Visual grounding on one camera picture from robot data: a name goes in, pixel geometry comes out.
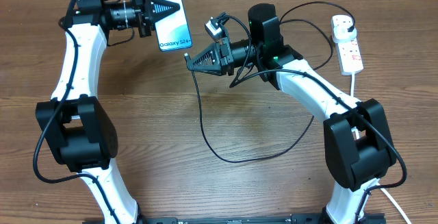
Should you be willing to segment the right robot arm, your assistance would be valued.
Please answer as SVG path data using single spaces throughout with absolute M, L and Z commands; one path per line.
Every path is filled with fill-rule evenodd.
M 208 20 L 213 42 L 195 57 L 186 56 L 192 73 L 230 75 L 233 85 L 260 77 L 290 95 L 323 124 L 325 160 L 335 185 L 319 214 L 294 214 L 292 223 L 384 223 L 383 214 L 368 214 L 370 194 L 380 188 L 388 169 L 402 161 L 394 147 L 382 105 L 347 95 L 318 75 L 299 52 L 285 44 L 286 23 L 274 5 L 260 3 L 248 11 L 247 39 L 231 42 L 225 27 L 231 16 Z

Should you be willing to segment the blue Galaxy smartphone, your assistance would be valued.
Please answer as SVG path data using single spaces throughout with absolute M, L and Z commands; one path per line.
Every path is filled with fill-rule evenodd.
M 183 0 L 167 1 L 178 3 L 181 9 L 154 23 L 159 48 L 161 51 L 190 48 L 192 46 L 192 37 L 183 6 Z

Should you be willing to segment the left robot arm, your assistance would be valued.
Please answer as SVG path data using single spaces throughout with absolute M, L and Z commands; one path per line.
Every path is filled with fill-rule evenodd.
M 58 24 L 66 35 L 59 82 L 49 101 L 36 105 L 41 128 L 38 145 L 48 144 L 70 179 L 82 180 L 98 203 L 104 223 L 145 223 L 138 202 L 129 194 L 116 163 L 118 136 L 97 92 L 101 59 L 112 30 L 130 29 L 150 36 L 156 23 L 182 10 L 153 6 L 164 0 L 70 0 Z

